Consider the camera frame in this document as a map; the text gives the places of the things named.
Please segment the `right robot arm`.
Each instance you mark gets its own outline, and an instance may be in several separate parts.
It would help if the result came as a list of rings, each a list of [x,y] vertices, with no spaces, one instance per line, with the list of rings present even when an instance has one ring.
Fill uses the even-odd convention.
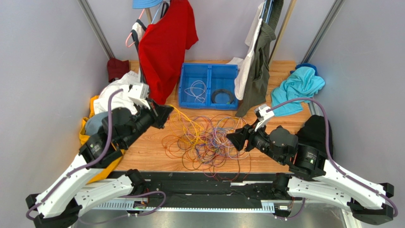
[[[280,199],[302,198],[321,201],[350,211],[357,220],[371,225],[392,221],[398,211],[391,202],[394,187],[360,178],[334,163],[314,147],[298,142],[298,137],[278,126],[271,133],[265,127],[245,125],[226,135],[236,150],[258,149],[290,174],[276,173],[271,193]]]

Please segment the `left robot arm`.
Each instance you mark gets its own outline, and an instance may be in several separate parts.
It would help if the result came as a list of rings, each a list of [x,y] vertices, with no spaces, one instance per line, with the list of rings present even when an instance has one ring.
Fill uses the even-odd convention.
[[[132,114],[127,108],[109,108],[101,128],[81,146],[70,166],[43,193],[26,198],[37,228],[68,228],[89,210],[115,198],[146,198],[145,179],[137,169],[99,183],[91,180],[123,155],[149,128],[164,128],[168,105],[147,99]]]

